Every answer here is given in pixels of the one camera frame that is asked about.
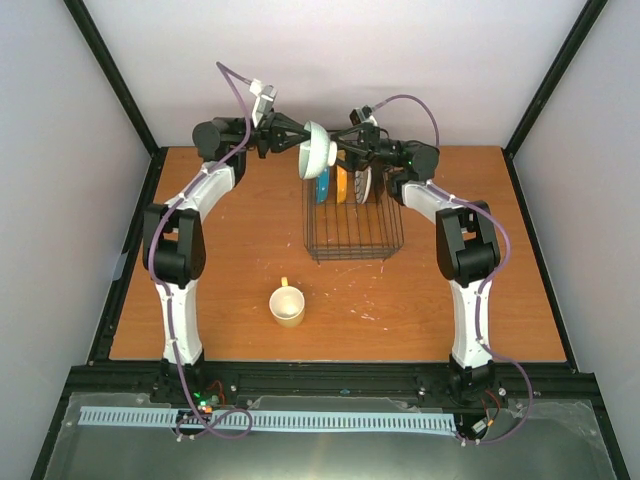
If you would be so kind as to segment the orange polka dot plate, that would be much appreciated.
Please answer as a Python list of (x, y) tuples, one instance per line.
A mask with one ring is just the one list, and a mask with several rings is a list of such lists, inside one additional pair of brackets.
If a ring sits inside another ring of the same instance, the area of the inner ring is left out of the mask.
[(336, 203), (343, 204), (348, 193), (348, 172), (340, 165), (335, 166), (336, 174)]

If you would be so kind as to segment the light green ceramic bowl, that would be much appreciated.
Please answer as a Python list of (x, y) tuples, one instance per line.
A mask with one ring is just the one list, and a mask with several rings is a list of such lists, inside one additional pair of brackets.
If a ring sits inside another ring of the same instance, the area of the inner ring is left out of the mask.
[(335, 165), (338, 147), (320, 124), (308, 121), (304, 130), (310, 137), (299, 146), (298, 172), (302, 180), (309, 180), (317, 178), (326, 168)]

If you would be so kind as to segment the white blue striped plate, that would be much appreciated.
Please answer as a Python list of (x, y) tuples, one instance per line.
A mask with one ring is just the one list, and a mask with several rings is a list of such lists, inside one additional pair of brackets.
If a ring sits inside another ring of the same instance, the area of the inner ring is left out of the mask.
[(372, 184), (372, 169), (367, 167), (354, 173), (354, 192), (358, 204), (367, 202)]

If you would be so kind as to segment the teal polka dot plate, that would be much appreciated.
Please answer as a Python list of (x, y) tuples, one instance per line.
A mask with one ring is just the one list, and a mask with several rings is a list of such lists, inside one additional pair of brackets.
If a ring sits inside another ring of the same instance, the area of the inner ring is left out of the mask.
[(330, 170), (325, 168), (315, 179), (315, 202), (323, 204), (329, 194)]

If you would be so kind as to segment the dark wire dish rack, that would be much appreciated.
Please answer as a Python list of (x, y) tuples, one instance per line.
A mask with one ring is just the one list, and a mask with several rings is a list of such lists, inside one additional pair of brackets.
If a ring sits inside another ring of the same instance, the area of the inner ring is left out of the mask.
[[(385, 194), (376, 203), (370, 190), (368, 200), (358, 204), (354, 173), (348, 172), (348, 193), (336, 203), (335, 166), (329, 167), (329, 194), (323, 204), (315, 202), (315, 179), (302, 182), (303, 241), (311, 258), (320, 263), (337, 260), (386, 260), (404, 246), (400, 206)], [(369, 166), (382, 170), (379, 165)]]

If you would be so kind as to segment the cream yellow mug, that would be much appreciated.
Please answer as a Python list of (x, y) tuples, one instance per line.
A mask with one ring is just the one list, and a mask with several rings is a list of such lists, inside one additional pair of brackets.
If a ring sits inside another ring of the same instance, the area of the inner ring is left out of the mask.
[(280, 286), (269, 298), (268, 306), (279, 325), (294, 328), (304, 319), (306, 301), (302, 291), (291, 286), (287, 277), (282, 277)]

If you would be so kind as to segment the black bottom plate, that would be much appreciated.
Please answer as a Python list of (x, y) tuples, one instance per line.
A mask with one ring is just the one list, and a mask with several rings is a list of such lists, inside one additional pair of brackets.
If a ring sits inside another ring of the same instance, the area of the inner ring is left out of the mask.
[(371, 191), (376, 203), (380, 203), (386, 190), (385, 176), (382, 170), (372, 171)]

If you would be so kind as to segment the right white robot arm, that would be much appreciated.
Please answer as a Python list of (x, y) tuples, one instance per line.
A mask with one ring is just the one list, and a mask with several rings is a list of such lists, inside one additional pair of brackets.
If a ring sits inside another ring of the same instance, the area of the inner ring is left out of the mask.
[(371, 123), (332, 131), (329, 138), (342, 153), (340, 166), (351, 172), (381, 167), (387, 194), (434, 224), (437, 265), (453, 299), (448, 392), (455, 402), (468, 402), (495, 378), (489, 294), (501, 253), (488, 204), (463, 200), (435, 185), (440, 157), (435, 145), (390, 139)]

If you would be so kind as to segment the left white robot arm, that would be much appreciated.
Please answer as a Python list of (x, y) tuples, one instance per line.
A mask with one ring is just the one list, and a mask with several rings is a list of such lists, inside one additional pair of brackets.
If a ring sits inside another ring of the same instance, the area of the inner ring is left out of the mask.
[(162, 359), (180, 369), (198, 364), (204, 348), (198, 333), (196, 291), (206, 265), (203, 221), (246, 171), (247, 152), (261, 158), (311, 137), (288, 116), (271, 111), (257, 127), (246, 118), (216, 117), (197, 124), (192, 140), (202, 165), (176, 196), (151, 203), (143, 215), (143, 266), (161, 302), (165, 345)]

